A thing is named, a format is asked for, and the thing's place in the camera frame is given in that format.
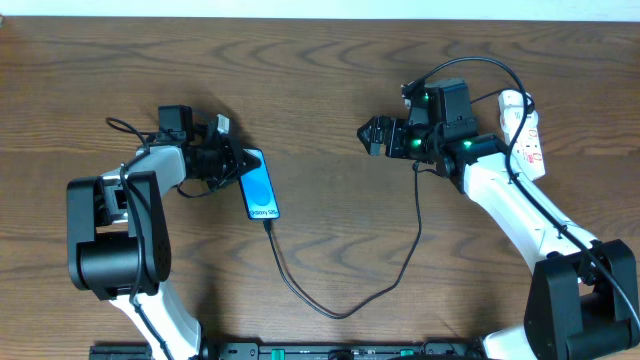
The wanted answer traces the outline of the blue Galaxy smartphone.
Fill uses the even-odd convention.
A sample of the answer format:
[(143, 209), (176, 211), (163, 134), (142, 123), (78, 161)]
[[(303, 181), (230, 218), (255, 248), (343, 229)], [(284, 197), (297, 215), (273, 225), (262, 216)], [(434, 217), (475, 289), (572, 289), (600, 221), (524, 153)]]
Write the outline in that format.
[(244, 152), (258, 166), (240, 177), (247, 216), (250, 220), (275, 220), (280, 211), (271, 183), (264, 154), (259, 149), (245, 149)]

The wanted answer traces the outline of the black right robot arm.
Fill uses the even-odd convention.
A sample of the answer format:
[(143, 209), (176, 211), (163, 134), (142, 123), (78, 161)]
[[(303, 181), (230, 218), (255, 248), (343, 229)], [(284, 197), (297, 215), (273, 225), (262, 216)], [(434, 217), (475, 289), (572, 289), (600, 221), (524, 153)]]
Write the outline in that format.
[(482, 135), (462, 79), (410, 95), (409, 116), (374, 116), (357, 131), (371, 155), (436, 167), (482, 207), (532, 273), (522, 324), (484, 336), (489, 359), (595, 359), (639, 343), (636, 262), (620, 240), (603, 243), (535, 185), (545, 173), (534, 101), (498, 93), (502, 136)]

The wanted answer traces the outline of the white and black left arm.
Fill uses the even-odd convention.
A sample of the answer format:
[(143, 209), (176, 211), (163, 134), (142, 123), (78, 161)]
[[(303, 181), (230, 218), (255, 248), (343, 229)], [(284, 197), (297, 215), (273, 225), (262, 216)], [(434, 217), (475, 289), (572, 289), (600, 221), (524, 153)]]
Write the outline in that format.
[(141, 134), (134, 157), (100, 176), (72, 180), (66, 190), (67, 258), (74, 286), (124, 312), (143, 345), (94, 345), (92, 359), (216, 359), (203, 325), (169, 279), (172, 253), (164, 212), (167, 192), (188, 179), (212, 191), (263, 162), (254, 149), (214, 130), (200, 144), (185, 130)]

